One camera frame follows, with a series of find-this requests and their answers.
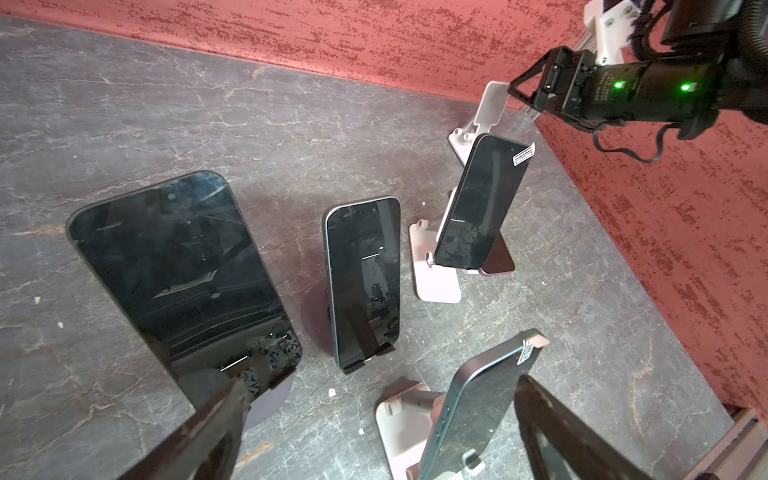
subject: phone screen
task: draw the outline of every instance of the phone screen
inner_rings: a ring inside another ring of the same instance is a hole
[[[518,365],[523,349],[501,362],[489,366],[464,388],[450,423],[443,429],[443,439],[432,469],[421,480],[433,480],[445,472],[458,473],[464,458],[481,455],[493,438],[504,415],[515,400],[515,388],[520,375],[528,373],[541,349],[534,348],[530,356]]]
[[[478,137],[438,238],[435,263],[483,266],[528,168],[527,160],[515,166],[513,157],[526,148],[490,134]]]
[[[337,360],[349,370],[400,332],[400,202],[388,197],[333,210],[326,249]]]
[[[299,363],[301,345],[220,175],[86,207],[68,234],[195,406],[231,376],[255,398]]]

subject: white phone stand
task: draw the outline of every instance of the white phone stand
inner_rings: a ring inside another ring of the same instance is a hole
[[[472,151],[472,145],[477,136],[487,134],[491,131],[491,127],[498,125],[502,119],[502,114],[507,108],[507,101],[509,100],[508,87],[509,82],[488,82],[480,99],[478,110],[475,112],[475,117],[464,127],[456,128],[448,136],[448,143],[453,147],[453,151],[456,152],[462,165],[467,164],[469,153]]]
[[[376,424],[393,480],[419,477],[419,462],[433,428],[432,404],[440,395],[419,383],[377,405]],[[484,468],[485,463],[476,457],[463,471],[477,476]],[[462,479],[462,472],[446,472],[438,477],[438,480]]]
[[[623,47],[628,47],[629,36],[634,30],[634,19],[640,9],[632,0],[621,0],[604,11],[603,0],[592,0],[584,6],[584,26],[597,40],[595,64],[617,65],[624,63],[621,54]]]
[[[459,303],[462,301],[462,289],[458,285],[456,269],[435,264],[437,239],[445,225],[454,195],[456,195],[455,188],[448,199],[448,206],[442,215],[438,231],[427,230],[428,220],[419,220],[408,228],[411,239],[411,258],[413,258],[413,283],[416,296],[425,302]]]

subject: black smartphone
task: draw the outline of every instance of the black smartphone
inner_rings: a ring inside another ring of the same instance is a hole
[[[435,263],[479,270],[518,192],[531,146],[481,134],[440,228]]]
[[[518,379],[547,343],[538,330],[525,330],[456,372],[422,453],[419,480],[452,478],[485,451],[515,399]]]
[[[219,174],[83,208],[67,234],[196,407],[230,378],[256,398],[296,369],[301,345]]]
[[[652,480],[530,376],[518,381],[515,411],[535,480]]]
[[[389,351],[400,333],[400,202],[377,197],[323,216],[333,354],[344,372]]]

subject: gray marble surface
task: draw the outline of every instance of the gray marble surface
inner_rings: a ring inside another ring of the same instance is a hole
[[[532,374],[657,478],[728,429],[718,403],[536,128],[505,221],[518,271],[462,274],[458,305],[413,293],[407,226],[437,220],[462,168],[445,137],[473,105],[0,18],[0,476],[114,478],[192,412],[67,242],[76,209],[193,170],[231,183],[303,342],[291,396],[243,440],[234,478],[388,478],[373,410],[399,379],[447,388],[519,330],[551,340]],[[402,334],[351,376],[306,336],[320,217],[402,202]],[[336,395],[329,396],[335,389]],[[487,478],[530,478],[510,410]]]

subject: black cable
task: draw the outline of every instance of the black cable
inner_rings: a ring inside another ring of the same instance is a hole
[[[667,130],[669,130],[670,128],[680,128],[683,126],[683,124],[681,123],[672,123],[672,124],[666,124],[661,129],[659,129],[659,132],[656,134],[656,155],[653,158],[649,158],[645,160],[643,158],[640,158],[640,155],[634,153],[629,148],[611,148],[611,149],[603,148],[602,145],[600,145],[600,130],[602,130],[606,124],[607,122],[601,122],[594,129],[594,133],[592,134],[592,141],[594,142],[594,147],[606,154],[618,152],[620,154],[628,155],[629,157],[632,157],[637,161],[643,162],[644,164],[655,164],[656,162],[661,160],[661,155],[664,153],[664,134],[667,133]]]
[[[741,7],[743,20],[739,27],[739,48],[747,60],[763,72],[768,71],[768,45],[763,32],[768,14],[766,0],[744,0]]]
[[[634,30],[629,36],[632,45],[632,53],[637,60],[647,61],[656,58],[664,58],[674,54],[660,53],[650,46],[650,33],[656,28],[656,24],[672,10],[674,0],[664,0],[664,7],[656,14],[650,13],[656,0],[645,0],[640,15],[634,21]]]
[[[630,44],[632,45],[632,53],[634,53],[634,56],[640,61],[650,60],[650,54],[645,50],[643,37],[645,36],[646,25],[653,19],[650,10],[654,7],[654,3],[656,3],[656,0],[645,0],[645,2],[643,2],[643,8],[640,10],[640,15],[638,15],[633,23],[634,30],[629,36]]]

